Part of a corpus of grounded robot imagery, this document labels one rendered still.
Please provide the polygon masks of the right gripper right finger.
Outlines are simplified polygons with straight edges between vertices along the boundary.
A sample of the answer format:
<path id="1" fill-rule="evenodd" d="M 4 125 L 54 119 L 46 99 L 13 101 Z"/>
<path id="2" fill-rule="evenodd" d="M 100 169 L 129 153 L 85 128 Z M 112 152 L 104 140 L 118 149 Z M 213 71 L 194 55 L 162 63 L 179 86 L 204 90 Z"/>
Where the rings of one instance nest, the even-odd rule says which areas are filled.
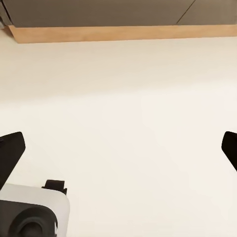
<path id="1" fill-rule="evenodd" d="M 237 133 L 226 131 L 221 148 L 237 171 Z"/>

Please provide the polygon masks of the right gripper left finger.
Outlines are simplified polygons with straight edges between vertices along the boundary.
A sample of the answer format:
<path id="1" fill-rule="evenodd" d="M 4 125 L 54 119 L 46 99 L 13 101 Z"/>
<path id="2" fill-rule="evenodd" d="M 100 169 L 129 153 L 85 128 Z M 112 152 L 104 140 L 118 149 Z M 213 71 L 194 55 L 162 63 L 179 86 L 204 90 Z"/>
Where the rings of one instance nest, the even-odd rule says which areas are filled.
<path id="1" fill-rule="evenodd" d="M 0 191 L 26 149 L 22 132 L 0 137 Z"/>

